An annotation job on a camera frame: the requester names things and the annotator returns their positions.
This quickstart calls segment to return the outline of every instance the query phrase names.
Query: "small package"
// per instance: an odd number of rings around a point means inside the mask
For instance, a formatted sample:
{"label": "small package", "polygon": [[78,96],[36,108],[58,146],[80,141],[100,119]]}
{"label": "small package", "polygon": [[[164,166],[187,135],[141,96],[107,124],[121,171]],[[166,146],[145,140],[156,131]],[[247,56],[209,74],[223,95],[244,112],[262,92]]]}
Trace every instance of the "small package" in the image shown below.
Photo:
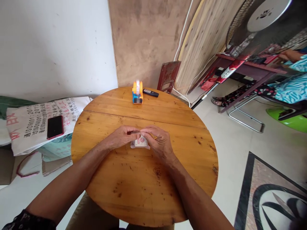
{"label": "small package", "polygon": [[150,149],[150,146],[148,145],[148,142],[147,142],[146,138],[143,137],[142,135],[141,135],[141,137],[139,139],[136,139],[135,141],[131,141],[130,147],[132,149],[134,149],[134,148],[147,148],[147,149]]}

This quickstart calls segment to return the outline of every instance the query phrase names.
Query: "fan grille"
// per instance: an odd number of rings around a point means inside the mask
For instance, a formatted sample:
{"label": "fan grille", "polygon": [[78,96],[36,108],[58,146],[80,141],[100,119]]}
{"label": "fan grille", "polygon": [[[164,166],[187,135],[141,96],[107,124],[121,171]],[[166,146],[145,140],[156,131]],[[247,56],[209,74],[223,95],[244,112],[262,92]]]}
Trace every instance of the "fan grille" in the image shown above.
{"label": "fan grille", "polygon": [[226,52],[255,60],[278,54],[307,40],[307,1],[293,0],[286,12],[267,28],[250,32],[247,23],[265,0],[246,0],[234,17],[226,38]]}

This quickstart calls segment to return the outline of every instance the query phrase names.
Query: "red desk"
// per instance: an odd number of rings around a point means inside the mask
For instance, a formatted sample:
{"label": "red desk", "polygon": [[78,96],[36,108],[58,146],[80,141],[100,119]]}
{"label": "red desk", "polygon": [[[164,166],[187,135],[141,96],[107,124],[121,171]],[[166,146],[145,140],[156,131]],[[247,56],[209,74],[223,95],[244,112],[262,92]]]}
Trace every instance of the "red desk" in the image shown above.
{"label": "red desk", "polygon": [[[208,68],[208,70],[202,75],[202,77],[196,82],[196,84],[193,85],[193,87],[188,91],[188,94],[193,91],[193,89],[196,88],[196,86],[199,85],[199,83],[206,77],[207,73],[212,68],[224,68],[226,69],[235,59],[233,57],[229,57],[223,54],[216,54],[217,59],[212,63],[212,65]],[[262,64],[256,64],[252,62],[245,62],[243,65],[241,65],[237,71],[237,73],[240,73],[245,76],[249,76],[256,80],[257,82],[249,88],[243,95],[238,97],[234,102],[232,102],[229,106],[223,108],[220,113],[225,112],[227,109],[234,106],[237,102],[241,101],[246,95],[250,94],[254,89],[256,89],[261,84],[265,83],[267,80],[269,80],[272,76],[275,74],[286,74],[287,72],[285,70],[281,69],[275,69],[268,67],[266,65]]]}

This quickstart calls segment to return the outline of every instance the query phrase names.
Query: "wooden desk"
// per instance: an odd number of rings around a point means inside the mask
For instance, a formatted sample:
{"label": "wooden desk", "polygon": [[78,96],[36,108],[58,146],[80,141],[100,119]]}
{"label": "wooden desk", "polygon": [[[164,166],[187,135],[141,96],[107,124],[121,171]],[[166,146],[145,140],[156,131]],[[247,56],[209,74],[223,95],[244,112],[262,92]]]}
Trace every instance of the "wooden desk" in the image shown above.
{"label": "wooden desk", "polygon": [[[213,195],[218,161],[212,137],[182,101],[159,92],[132,103],[132,88],[108,91],[88,104],[76,123],[72,159],[77,162],[120,125],[156,125],[170,134],[175,155],[195,181]],[[86,189],[105,211],[128,223],[158,227],[187,220],[179,194],[152,150],[127,144],[109,153]]]}
{"label": "wooden desk", "polygon": [[[193,91],[193,89],[196,88],[196,86],[199,85],[199,83],[206,77],[207,73],[211,71],[213,68],[224,68],[226,69],[235,59],[233,57],[229,57],[227,55],[223,54],[216,54],[217,59],[212,63],[212,65],[208,68],[208,70],[203,74],[203,76],[196,82],[196,84],[193,85],[193,87],[188,91],[188,94]],[[252,91],[254,91],[255,88],[260,86],[261,84],[268,81],[272,76],[275,74],[286,74],[287,72],[281,69],[274,69],[270,68],[266,65],[256,64],[252,62],[245,62],[243,65],[241,65],[237,70],[237,73],[240,73],[245,76],[249,76],[253,79],[255,79],[257,82],[248,89],[243,95],[238,97],[234,102],[232,102],[229,106],[223,108],[220,113],[225,112],[232,106],[234,106],[236,103],[241,101],[246,95],[250,94]]]}

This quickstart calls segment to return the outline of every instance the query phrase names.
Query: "wooden wall panel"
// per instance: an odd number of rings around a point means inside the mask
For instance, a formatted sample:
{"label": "wooden wall panel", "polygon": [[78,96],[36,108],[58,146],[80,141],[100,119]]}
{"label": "wooden wall panel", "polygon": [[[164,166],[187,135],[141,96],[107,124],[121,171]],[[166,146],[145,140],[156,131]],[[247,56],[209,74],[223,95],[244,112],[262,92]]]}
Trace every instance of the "wooden wall panel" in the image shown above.
{"label": "wooden wall panel", "polygon": [[175,88],[179,92],[186,94],[191,81],[210,58],[225,49],[228,27],[243,2],[244,0],[201,0],[178,58],[181,66]]}
{"label": "wooden wall panel", "polygon": [[[185,31],[200,1],[193,1]],[[162,63],[174,59],[190,3],[109,0],[119,87],[132,86],[139,79],[144,87],[157,88]]]}

